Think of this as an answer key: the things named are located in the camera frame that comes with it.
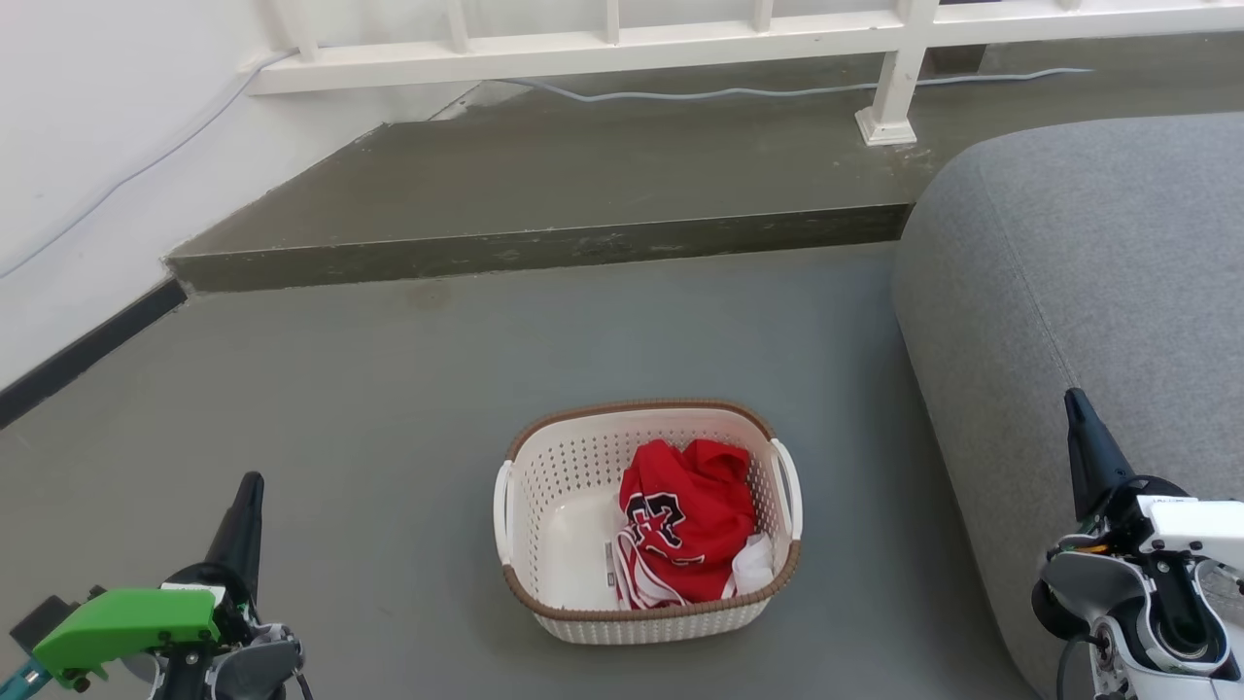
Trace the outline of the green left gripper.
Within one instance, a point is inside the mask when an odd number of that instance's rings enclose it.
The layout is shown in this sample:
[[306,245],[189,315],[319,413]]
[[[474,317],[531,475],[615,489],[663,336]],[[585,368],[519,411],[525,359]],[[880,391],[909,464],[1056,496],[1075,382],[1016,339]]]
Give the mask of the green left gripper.
[[204,562],[160,586],[102,592],[72,608],[34,647],[34,659],[65,688],[108,663],[143,652],[231,650],[253,640],[262,545],[265,479],[246,472]]

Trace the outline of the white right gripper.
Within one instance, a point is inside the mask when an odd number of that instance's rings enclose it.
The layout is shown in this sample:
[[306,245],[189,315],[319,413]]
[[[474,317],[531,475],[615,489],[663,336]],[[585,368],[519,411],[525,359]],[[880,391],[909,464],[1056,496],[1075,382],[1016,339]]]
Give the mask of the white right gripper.
[[1162,477],[1133,475],[1084,390],[1066,390],[1064,407],[1075,517],[1086,526],[1081,552],[1138,566],[1208,561],[1222,574],[1242,573],[1242,501],[1200,500]]

